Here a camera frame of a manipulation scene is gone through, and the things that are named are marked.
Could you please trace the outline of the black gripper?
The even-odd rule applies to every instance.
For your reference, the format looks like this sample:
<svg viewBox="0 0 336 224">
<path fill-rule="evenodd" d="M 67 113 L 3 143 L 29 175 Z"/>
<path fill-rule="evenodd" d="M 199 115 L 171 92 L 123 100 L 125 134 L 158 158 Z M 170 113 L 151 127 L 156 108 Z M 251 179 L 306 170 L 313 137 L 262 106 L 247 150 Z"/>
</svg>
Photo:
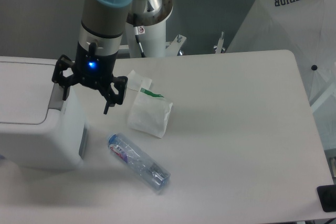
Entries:
<svg viewBox="0 0 336 224">
<path fill-rule="evenodd" d="M 107 114 L 110 107 L 123 104 L 128 84 L 126 76 L 113 75 L 116 58 L 116 52 L 104 53 L 95 42 L 87 49 L 78 42 L 75 62 L 68 56 L 61 55 L 56 61 L 51 80 L 63 89 L 63 101 L 67 100 L 70 87 L 76 85 L 75 70 L 84 86 L 96 88 L 95 83 L 100 84 L 101 94 L 106 100 L 103 113 Z M 72 74 L 66 77 L 64 71 L 68 69 Z"/>
</svg>

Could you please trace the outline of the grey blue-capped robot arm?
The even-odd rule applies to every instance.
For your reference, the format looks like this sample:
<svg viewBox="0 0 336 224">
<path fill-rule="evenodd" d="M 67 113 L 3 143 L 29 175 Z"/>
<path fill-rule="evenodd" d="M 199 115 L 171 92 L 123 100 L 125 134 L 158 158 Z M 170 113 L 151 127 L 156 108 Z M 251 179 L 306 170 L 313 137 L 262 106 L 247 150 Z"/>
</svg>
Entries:
<svg viewBox="0 0 336 224">
<path fill-rule="evenodd" d="M 85 0 L 76 58 L 61 55 L 55 64 L 52 81 L 62 87 L 62 99 L 67 100 L 69 88 L 79 83 L 105 98 L 104 114 L 121 105 L 128 79 L 115 77 L 113 69 L 125 24 L 147 25 L 162 13 L 163 4 L 153 0 Z"/>
</svg>

